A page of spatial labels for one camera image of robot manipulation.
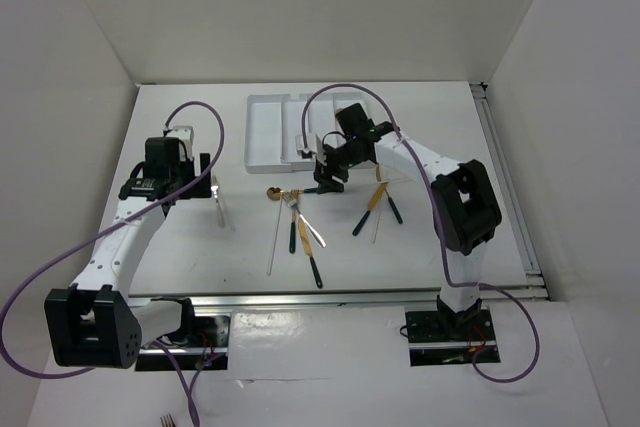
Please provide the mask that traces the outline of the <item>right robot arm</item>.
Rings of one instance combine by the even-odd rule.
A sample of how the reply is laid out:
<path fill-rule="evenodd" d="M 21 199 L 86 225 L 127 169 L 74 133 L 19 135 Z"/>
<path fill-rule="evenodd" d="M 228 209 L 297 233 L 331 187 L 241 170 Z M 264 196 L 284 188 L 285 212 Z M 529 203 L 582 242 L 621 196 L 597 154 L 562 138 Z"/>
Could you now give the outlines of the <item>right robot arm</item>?
<path fill-rule="evenodd" d="M 349 170 L 366 162 L 424 185 L 445 277 L 437 298 L 436 326 L 444 337 L 460 338 L 481 310 L 480 283 L 487 245 L 502 222 L 484 164 L 440 155 L 408 138 L 389 121 L 375 124 L 358 103 L 339 110 L 336 120 L 343 136 L 337 147 L 317 135 L 303 135 L 304 150 L 315 157 L 318 191 L 343 191 Z"/>

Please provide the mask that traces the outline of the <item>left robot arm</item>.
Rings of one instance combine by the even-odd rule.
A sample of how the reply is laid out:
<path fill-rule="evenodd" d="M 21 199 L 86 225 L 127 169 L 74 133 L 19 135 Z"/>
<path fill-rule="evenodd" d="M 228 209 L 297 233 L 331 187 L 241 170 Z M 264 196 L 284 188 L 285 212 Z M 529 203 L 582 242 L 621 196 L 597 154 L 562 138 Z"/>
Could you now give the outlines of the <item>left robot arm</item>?
<path fill-rule="evenodd" d="M 176 346 L 196 337 L 193 304 L 160 296 L 129 305 L 135 273 L 152 238 L 179 200 L 212 195 L 211 157 L 194 155 L 189 126 L 164 130 L 145 142 L 145 158 L 120 188 L 112 232 L 66 289 L 44 303 L 52 350 L 63 367 L 129 368 L 141 348 L 165 337 Z M 196 176 L 204 173 L 203 179 Z"/>

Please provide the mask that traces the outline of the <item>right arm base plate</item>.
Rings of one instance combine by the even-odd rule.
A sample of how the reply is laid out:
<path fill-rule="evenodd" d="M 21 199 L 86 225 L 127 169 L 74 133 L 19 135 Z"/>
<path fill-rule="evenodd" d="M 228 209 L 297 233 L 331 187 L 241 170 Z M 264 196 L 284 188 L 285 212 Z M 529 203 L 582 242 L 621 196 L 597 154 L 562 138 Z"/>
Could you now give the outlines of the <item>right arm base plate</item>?
<path fill-rule="evenodd" d="M 465 325 L 449 330 L 437 311 L 408 311 L 399 334 L 408 341 L 412 367 L 450 366 L 501 361 L 493 321 L 488 309 Z"/>

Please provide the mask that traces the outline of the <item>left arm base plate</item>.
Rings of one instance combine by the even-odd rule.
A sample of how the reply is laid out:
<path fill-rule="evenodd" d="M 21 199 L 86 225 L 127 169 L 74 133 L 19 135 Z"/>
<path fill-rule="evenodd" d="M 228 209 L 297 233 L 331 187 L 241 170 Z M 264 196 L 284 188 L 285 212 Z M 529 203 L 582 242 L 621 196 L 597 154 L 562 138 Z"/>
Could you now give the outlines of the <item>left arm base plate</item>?
<path fill-rule="evenodd" d="M 193 319 L 188 333 L 172 333 L 157 339 L 174 356 L 183 371 L 225 371 L 231 314 L 200 315 Z M 153 345 L 141 349 L 135 364 L 137 372 L 162 372 L 174 369 L 164 351 Z"/>

